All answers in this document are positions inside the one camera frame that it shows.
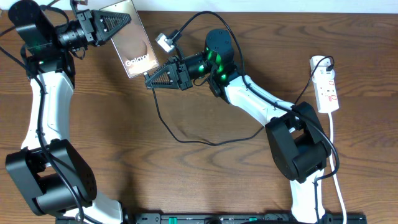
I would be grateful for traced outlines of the Galaxy S25 Ultra smartphone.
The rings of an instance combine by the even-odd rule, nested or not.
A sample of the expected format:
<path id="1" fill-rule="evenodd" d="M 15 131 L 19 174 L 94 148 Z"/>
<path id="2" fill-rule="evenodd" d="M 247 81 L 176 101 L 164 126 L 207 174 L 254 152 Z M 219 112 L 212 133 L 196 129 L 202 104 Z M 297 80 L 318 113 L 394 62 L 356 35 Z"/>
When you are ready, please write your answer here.
<path id="1" fill-rule="evenodd" d="M 129 78 L 134 78 L 159 66 L 142 21 L 131 0 L 121 1 L 102 11 L 129 14 L 131 22 L 111 40 Z"/>

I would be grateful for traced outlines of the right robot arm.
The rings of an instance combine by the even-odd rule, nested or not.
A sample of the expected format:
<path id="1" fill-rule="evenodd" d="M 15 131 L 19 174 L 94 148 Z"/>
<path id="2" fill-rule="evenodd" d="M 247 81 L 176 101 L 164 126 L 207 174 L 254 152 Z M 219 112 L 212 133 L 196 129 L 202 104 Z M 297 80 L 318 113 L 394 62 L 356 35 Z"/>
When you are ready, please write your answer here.
<path id="1" fill-rule="evenodd" d="M 302 223 L 320 223 L 325 216 L 320 183 L 326 178 L 326 159 L 335 152 L 313 107 L 281 100 L 255 84 L 234 61 L 236 37 L 230 30 L 213 29 L 203 51 L 184 57 L 170 57 L 153 74 L 145 76 L 148 89 L 191 88 L 206 77 L 212 93 L 236 106 L 262 124 L 273 161 L 289 179 L 292 215 Z"/>

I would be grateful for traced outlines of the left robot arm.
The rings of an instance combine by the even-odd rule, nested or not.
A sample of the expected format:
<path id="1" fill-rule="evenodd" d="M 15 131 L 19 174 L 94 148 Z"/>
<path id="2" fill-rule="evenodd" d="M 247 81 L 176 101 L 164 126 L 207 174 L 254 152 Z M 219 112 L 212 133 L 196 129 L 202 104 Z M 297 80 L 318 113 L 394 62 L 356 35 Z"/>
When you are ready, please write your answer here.
<path id="1" fill-rule="evenodd" d="M 6 170 L 37 216 L 57 223 L 133 223 L 121 202 L 97 189 L 95 175 L 70 142 L 70 102 L 75 89 L 76 58 L 89 46 L 107 43 L 131 21 L 129 14 L 78 10 L 74 20 L 55 26 L 50 4 L 17 1 L 8 11 L 12 28 L 23 40 L 17 63 L 32 88 L 30 123 L 21 149 L 6 156 Z"/>

